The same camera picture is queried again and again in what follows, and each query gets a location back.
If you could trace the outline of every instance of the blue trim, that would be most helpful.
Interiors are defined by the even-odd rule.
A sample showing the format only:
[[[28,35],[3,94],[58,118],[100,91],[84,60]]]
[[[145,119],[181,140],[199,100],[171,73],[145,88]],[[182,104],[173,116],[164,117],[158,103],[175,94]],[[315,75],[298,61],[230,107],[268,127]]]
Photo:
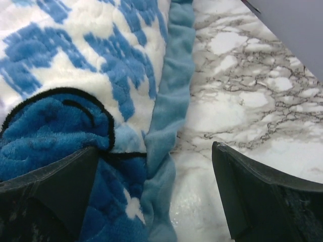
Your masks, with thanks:
[[[175,165],[169,154],[183,126],[190,100],[194,73],[192,48],[195,38],[192,0],[172,0],[169,12],[168,43],[163,75],[152,114],[147,147],[147,181],[141,205],[150,242],[175,242],[169,209],[175,180]]]

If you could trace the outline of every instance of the blanket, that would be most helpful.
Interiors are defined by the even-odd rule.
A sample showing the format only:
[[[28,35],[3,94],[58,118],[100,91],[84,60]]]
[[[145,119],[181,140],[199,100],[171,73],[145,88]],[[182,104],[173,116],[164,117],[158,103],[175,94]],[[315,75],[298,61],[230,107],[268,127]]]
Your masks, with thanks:
[[[168,152],[188,105],[194,31],[191,1],[172,5],[173,36],[170,0],[0,2],[0,182],[99,149],[79,241],[176,240]]]

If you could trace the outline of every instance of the gray panel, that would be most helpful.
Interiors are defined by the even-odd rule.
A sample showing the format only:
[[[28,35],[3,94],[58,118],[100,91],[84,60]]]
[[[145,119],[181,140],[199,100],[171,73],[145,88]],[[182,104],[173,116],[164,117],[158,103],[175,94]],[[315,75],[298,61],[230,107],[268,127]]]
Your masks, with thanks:
[[[323,0],[249,0],[257,17],[323,82]]]

